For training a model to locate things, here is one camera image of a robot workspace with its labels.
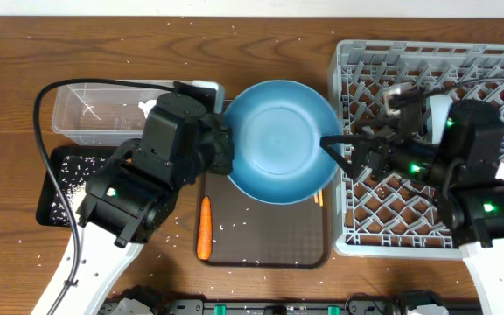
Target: blue bowl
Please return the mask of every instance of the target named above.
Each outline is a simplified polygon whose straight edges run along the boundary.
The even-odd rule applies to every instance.
[[[224,115],[233,129],[233,184],[251,198],[288,205],[332,180],[337,165],[320,138],[341,135],[328,101],[304,84],[270,80],[239,94]]]

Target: brown wood surface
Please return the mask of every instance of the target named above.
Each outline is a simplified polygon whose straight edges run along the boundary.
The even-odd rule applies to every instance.
[[[259,81],[291,79],[325,95],[326,69],[342,39],[504,43],[504,20],[0,17],[0,314],[30,313],[69,238],[66,229],[34,220],[45,170],[32,134],[32,101],[44,85],[75,77],[203,79],[223,84],[230,98]],[[54,96],[45,98],[41,112],[49,150],[70,144],[51,131]],[[332,253],[315,270],[206,267],[192,245],[197,193],[196,186],[183,189],[175,212],[115,292],[148,284],[210,299],[345,300],[358,291],[414,289],[477,297],[462,262]]]

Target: white plastic crate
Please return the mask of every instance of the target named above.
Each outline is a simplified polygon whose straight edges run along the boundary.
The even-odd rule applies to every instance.
[[[504,76],[504,45],[344,40],[332,58],[328,87],[347,135],[356,121],[378,115],[382,92],[392,84],[433,89],[495,76]],[[450,96],[496,103],[504,121],[502,82],[451,91]],[[351,154],[350,145],[342,150],[344,156]],[[504,139],[502,151],[504,162]],[[395,174],[381,183],[369,174],[366,169],[353,182],[339,170],[332,182],[333,245],[340,255],[461,259],[433,205],[402,188]],[[432,194],[429,187],[405,185]]]

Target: dish rack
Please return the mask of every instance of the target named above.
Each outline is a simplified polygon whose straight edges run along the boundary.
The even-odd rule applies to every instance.
[[[378,116],[382,92],[393,84],[410,82],[431,90],[496,76],[504,76],[504,45],[344,40],[329,68],[329,99],[348,135],[355,132],[355,122]],[[503,82],[452,90],[449,96],[496,104],[504,122]],[[344,157],[351,155],[351,145],[341,148]],[[504,138],[501,150],[504,162]],[[366,169],[354,182],[338,170],[332,182],[333,246],[338,254],[461,259],[430,202],[403,188],[398,175],[377,183],[370,172]],[[428,186],[405,185],[433,193]]]

